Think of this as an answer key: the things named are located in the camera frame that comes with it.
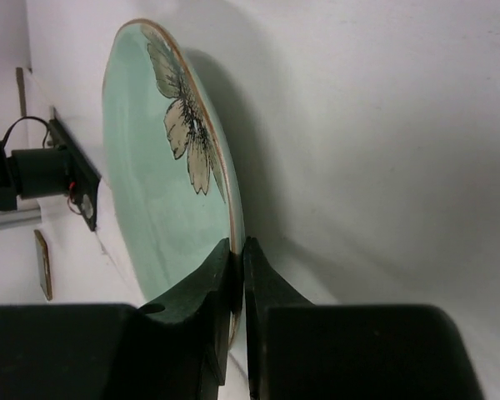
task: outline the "black device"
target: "black device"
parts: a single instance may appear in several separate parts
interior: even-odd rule
[[[7,139],[0,141],[0,209],[14,209],[18,194],[63,193],[94,229],[98,174],[58,120],[48,127],[57,140],[49,149],[6,157]],[[84,199],[93,210],[81,207]],[[274,271],[251,237],[242,260],[225,238],[195,272],[139,309],[0,307],[0,399],[214,400],[225,383],[230,316],[241,312],[243,289],[252,399],[483,399],[442,310],[315,306]]]

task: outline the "light green plate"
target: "light green plate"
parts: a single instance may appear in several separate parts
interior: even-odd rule
[[[147,301],[200,266],[223,238],[243,247],[226,138],[198,76],[155,22],[120,28],[102,90],[118,225]]]

